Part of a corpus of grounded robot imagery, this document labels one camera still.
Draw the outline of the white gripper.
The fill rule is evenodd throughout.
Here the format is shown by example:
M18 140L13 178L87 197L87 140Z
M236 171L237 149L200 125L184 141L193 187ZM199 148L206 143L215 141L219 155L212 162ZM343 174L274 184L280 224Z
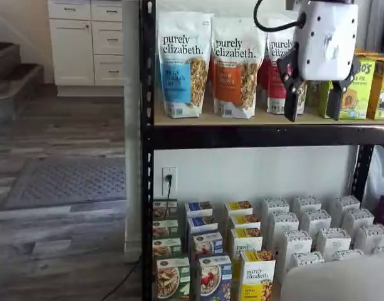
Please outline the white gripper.
M332 81L326 114L338 121L343 95L359 72L360 61L353 58L358 5L354 1L303 1L299 10L306 16L296 28L296 42L277 68L286 91L284 116L295 122L298 116L298 88L305 81Z

